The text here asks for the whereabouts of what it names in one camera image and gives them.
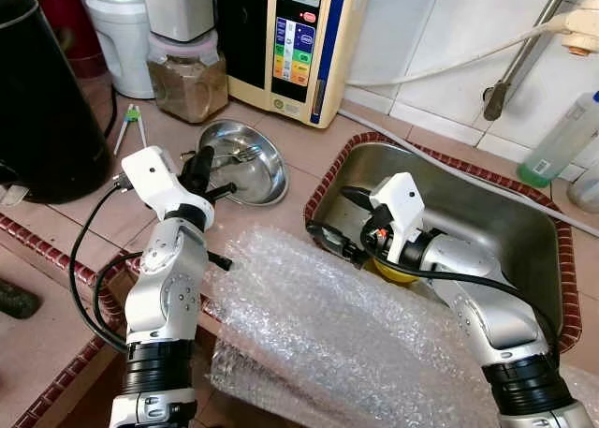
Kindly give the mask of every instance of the metal pipe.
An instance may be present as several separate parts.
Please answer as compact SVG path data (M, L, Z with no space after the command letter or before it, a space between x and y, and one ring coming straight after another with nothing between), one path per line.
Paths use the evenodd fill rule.
M548 0L534 25L549 21L562 3L563 0ZM533 64L536 63L538 57L549 44L549 41L550 35L544 35L531 37L522 43L504 75L494 86L487 88L483 94L485 101L483 115L485 119L488 121L499 119L505 101L514 94Z

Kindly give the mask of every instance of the bubble wrap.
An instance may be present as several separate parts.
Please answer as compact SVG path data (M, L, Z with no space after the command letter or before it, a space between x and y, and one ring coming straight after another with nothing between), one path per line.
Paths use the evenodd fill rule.
M450 311L279 230L231 243L206 279L223 321L212 382L313 427L495 427Z

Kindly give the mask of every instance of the red button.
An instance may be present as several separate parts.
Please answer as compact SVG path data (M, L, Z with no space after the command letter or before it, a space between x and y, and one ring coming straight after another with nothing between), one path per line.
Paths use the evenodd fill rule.
M306 22L316 22L316 15L314 13L303 13L303 20Z

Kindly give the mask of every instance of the green liquid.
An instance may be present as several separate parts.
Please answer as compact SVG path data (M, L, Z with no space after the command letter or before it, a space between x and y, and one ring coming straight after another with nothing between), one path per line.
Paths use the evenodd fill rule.
M523 183L533 187L547 187L551 183L551 180L545 177L541 177L537 173L528 169L524 164L518 165L518 168L516 169L516 174Z

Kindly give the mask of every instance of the black cable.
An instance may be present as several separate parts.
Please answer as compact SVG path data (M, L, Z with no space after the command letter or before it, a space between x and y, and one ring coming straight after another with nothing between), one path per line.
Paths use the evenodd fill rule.
M104 197L102 199L100 199L100 201L97 203L94 210L88 217L87 221L83 225L83 228L81 229L81 231L79 233L79 236L77 236L77 239L75 240L75 243L73 244L73 249L71 250L71 258L70 258L70 261L68 262L68 278L69 278L69 285L71 288L71 295L73 297L73 301L75 302L75 306L77 307L77 310L79 311L81 318L83 318L85 325L87 325L88 328L90 330L92 330L92 332L94 332L96 335L101 337L107 344L109 344L110 346L116 348L117 350L125 353L126 345L119 339L115 339L110 333L103 332L95 324L95 322L92 320L92 318L88 316L87 312L85 311L85 308L83 307L83 303L81 302L81 297L77 291L77 278L75 277L75 263L76 263L76 258L77 258L77 252L79 251L81 241L83 240L83 236L85 236L85 233L89 229L90 225L92 225L92 221L94 220L95 215L100 210L100 208L102 207L104 202L106 200L108 200L109 197L112 194L114 194L116 191L118 191L119 189L120 189L120 186L118 186L117 184L114 187L112 187L104 195Z
M557 332L557 329L555 328L555 324L553 323L551 318L541 308L539 308L539 306L536 303L532 302L528 297L526 297L524 294L522 294L519 290L517 290L516 288L512 288L511 286L505 285L503 283L499 283L494 280L489 280L488 278L483 278L481 276L467 275L465 273L421 271L421 270L413 269L410 267L405 267L405 266L402 266L401 264L396 264L394 262L391 262L391 261L387 260L386 258L379 256L378 253L369 244L369 240L368 240L369 232L372 232L376 229L378 229L378 227L375 227L374 225L372 225L372 219L370 219L368 222L366 222L366 224L362 228L362 232L359 235L359 239L360 239L360 242L362 243L362 247L364 248L366 253L368 253L371 257L376 258L376 260L378 262L389 267L389 269L392 269L399 273L406 273L408 275L419 276L421 278L428 278L430 280L461 281L464 283L473 283L475 285L486 286L488 288L494 288L494 289L500 290L502 292L505 292L507 294L510 294L513 297L516 297L517 299L520 299L523 302L525 302L526 304L528 304L529 306L531 306L531 308L534 310L534 312L536 312L536 314L539 317L541 317L543 319L543 322L545 322L545 324L547 325L547 329L549 331L550 338L551 338L549 343L551 345L552 356L556 363L556 366L559 364L560 348L559 348L559 343L558 343L558 332Z
M110 103L112 104L112 113L110 114L109 123L106 125L106 130L104 130L104 138L110 136L116 122L116 89L113 84L110 86Z
M109 324L106 323L106 320L104 320L104 317L102 316L102 312L100 311L100 289L102 288L102 283L104 282L106 273L110 269L112 269L114 266L121 264L123 261L127 261L128 259L139 258L142 254L143 254L143 252L129 253L127 255L123 255L121 257L113 259L106 266L104 266L100 270L100 272L97 273L97 276L95 278L95 286L94 286L94 316L95 316L95 320L97 320L98 325L105 332L109 332L110 334L112 334L114 337L116 337L123 343L124 343L124 338L119 333L115 332L109 326Z

